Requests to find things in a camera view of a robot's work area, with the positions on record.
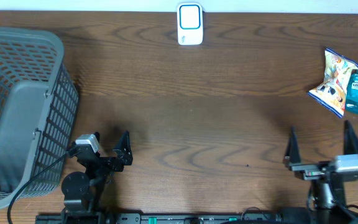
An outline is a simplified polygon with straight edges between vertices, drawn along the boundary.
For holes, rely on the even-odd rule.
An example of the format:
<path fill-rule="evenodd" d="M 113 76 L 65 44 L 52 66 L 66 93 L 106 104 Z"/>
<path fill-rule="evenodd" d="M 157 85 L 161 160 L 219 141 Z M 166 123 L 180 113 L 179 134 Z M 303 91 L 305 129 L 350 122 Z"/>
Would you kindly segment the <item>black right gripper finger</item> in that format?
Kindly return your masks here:
<path fill-rule="evenodd" d="M 349 120 L 344 122 L 344 147 L 345 155 L 358 154 L 358 137 Z"/>
<path fill-rule="evenodd" d="M 283 163 L 285 165 L 297 165 L 301 163 L 298 141 L 293 126 L 290 128 L 290 135 L 288 139 L 287 149 L 283 157 Z"/>

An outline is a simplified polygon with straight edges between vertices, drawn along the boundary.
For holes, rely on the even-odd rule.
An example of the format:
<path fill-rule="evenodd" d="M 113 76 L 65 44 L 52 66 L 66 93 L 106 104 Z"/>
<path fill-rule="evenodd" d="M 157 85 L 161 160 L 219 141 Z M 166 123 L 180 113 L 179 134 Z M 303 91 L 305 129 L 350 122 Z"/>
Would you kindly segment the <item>yellow snack chip bag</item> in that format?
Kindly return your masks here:
<path fill-rule="evenodd" d="M 308 95 L 342 118 L 345 111 L 347 86 L 352 73 L 358 70 L 358 63 L 325 48 L 324 79 L 321 84 L 311 89 Z"/>

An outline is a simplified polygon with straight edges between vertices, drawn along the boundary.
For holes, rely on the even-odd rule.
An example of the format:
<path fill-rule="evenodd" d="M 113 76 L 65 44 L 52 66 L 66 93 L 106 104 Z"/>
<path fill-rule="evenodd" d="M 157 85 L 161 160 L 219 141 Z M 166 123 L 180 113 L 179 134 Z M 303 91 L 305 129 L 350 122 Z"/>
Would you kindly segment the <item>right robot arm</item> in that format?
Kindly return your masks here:
<path fill-rule="evenodd" d="M 350 121 L 344 122 L 343 153 L 314 164 L 302 163 L 291 128 L 283 163 L 296 178 L 310 181 L 306 199 L 310 223 L 358 223 L 358 205 L 347 204 L 344 187 L 358 180 L 358 137 Z"/>

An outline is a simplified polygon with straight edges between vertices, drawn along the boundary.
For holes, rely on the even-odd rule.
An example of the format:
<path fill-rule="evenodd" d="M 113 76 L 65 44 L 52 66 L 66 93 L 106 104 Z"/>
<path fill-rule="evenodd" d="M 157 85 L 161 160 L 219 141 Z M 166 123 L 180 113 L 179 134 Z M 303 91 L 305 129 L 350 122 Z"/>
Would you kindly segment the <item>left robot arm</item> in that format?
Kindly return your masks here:
<path fill-rule="evenodd" d="M 133 162 L 130 134 L 125 131 L 113 148 L 115 156 L 99 153 L 100 134 L 83 134 L 68 148 L 70 158 L 76 157 L 84 172 L 68 174 L 62 182 L 65 209 L 62 223 L 115 223 L 114 215 L 99 206 L 108 177 L 122 172 Z"/>

